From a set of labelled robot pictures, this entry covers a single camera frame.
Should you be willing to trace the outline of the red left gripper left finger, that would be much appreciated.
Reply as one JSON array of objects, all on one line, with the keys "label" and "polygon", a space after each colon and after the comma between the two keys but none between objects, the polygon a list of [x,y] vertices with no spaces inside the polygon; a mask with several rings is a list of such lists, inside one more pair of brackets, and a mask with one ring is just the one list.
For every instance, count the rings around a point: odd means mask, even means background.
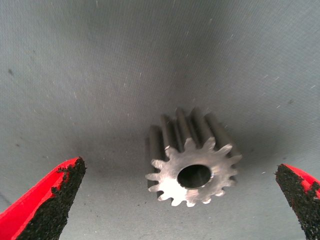
[{"label": "red left gripper left finger", "polygon": [[58,240],[85,173],[79,156],[57,165],[0,214],[0,238]]}]

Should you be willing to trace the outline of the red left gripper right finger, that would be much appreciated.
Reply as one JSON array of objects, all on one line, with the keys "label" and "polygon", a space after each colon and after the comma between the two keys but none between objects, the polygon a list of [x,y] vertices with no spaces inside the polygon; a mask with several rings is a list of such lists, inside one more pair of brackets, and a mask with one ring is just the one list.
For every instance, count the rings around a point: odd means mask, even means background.
[{"label": "red left gripper right finger", "polygon": [[307,240],[320,238],[320,181],[288,164],[280,164],[275,180],[298,218]]}]

